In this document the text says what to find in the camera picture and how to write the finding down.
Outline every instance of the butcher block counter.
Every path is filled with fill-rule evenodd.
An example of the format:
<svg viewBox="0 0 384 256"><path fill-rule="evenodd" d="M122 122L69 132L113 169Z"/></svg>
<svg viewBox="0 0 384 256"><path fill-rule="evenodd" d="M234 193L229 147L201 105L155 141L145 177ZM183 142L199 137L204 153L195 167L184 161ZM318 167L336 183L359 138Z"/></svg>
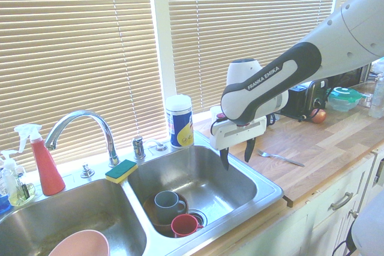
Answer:
<svg viewBox="0 0 384 256"><path fill-rule="evenodd" d="M279 185L284 198L193 255L230 255L228 251L237 241L261 233L295 213L319 188L353 169L384 144L384 119L370 117L367 108L357 106L349 112L338 112L328 106L326 112L321 124L280 116L256 138L255 150L285 156L305 167L264 158L254 151L247 165ZM209 137L210 125L208 119L194 124L194 129ZM240 143L230 147L229 152L244 161L245 147L246 143Z"/></svg>

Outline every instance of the kitchen sink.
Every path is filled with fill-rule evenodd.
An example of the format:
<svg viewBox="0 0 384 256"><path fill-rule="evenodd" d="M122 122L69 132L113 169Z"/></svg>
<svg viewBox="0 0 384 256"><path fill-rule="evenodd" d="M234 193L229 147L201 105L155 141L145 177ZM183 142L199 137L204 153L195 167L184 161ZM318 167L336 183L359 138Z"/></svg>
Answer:
<svg viewBox="0 0 384 256"><path fill-rule="evenodd" d="M143 163L128 182L141 204L160 191L181 194L204 226L251 201L257 193L255 182L233 167L226 171L220 157L204 146Z"/></svg>
<svg viewBox="0 0 384 256"><path fill-rule="evenodd" d="M219 151L202 134L195 132L194 140L187 149L148 149L146 158L137 161L139 168L122 184L131 203L140 206L136 213L152 239L145 255L190 255L283 196L279 186L233 155L228 156L227 171ZM183 196L188 213L203 228L182 238L158 233L143 205L164 190Z"/></svg>
<svg viewBox="0 0 384 256"><path fill-rule="evenodd" d="M0 222L2 256L48 256L67 236L102 232L111 256L142 255L146 234L120 185L96 180L15 210Z"/></svg>
<svg viewBox="0 0 384 256"><path fill-rule="evenodd" d="M191 255L229 232L283 196L282 189L236 159L228 156L223 167L219 152L195 132L194 146L165 151L145 149L139 166L115 184L105 179L108 163L91 165L95 174L80 177L69 172L66 189L56 195L38 196L25 207L0 215L1 256L48 256L67 236L84 229L102 232L110 256ZM143 205L156 193L171 190L188 202L188 213L203 228L182 238L160 234Z"/></svg>

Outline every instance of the cabinet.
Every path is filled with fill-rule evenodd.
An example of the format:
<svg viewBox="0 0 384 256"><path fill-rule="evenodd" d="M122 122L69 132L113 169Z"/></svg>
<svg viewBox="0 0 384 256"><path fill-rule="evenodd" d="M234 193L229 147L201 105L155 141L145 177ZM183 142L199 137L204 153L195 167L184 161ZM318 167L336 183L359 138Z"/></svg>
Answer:
<svg viewBox="0 0 384 256"><path fill-rule="evenodd" d="M359 210L363 209L367 203L384 189L384 146L373 150L373 153L375 154L375 159Z"/></svg>
<svg viewBox="0 0 384 256"><path fill-rule="evenodd" d="M249 239L232 256L299 256L307 231L308 215L295 213Z"/></svg>
<svg viewBox="0 0 384 256"><path fill-rule="evenodd" d="M369 180L375 156L368 155L354 165L341 178L324 187L311 203L317 206L314 225L307 253L303 255L332 255L333 250L344 241L353 222L350 211L358 211ZM342 245L335 256L344 255Z"/></svg>
<svg viewBox="0 0 384 256"><path fill-rule="evenodd" d="M262 227L231 246L222 256L332 255L353 222L350 210L361 205L375 156L367 155L316 191L297 211L266 229ZM336 255L342 256L345 245Z"/></svg>

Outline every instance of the red cup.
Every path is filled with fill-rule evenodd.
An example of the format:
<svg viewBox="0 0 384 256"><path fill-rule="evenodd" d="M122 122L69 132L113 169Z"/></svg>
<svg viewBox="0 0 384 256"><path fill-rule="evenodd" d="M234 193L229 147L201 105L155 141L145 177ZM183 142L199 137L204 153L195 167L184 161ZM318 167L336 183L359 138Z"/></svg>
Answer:
<svg viewBox="0 0 384 256"><path fill-rule="evenodd" d="M196 217L189 214L180 214L176 216L170 225L175 238L185 237L195 233L197 229L203 228Z"/></svg>

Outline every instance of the yellow green sponge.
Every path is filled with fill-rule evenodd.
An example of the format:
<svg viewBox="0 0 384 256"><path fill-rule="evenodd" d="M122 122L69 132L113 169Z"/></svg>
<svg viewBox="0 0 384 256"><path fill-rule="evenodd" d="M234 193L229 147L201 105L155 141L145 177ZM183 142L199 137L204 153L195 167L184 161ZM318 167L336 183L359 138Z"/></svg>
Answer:
<svg viewBox="0 0 384 256"><path fill-rule="evenodd" d="M113 183L120 183L137 169L135 162L124 160L106 173L106 179Z"/></svg>

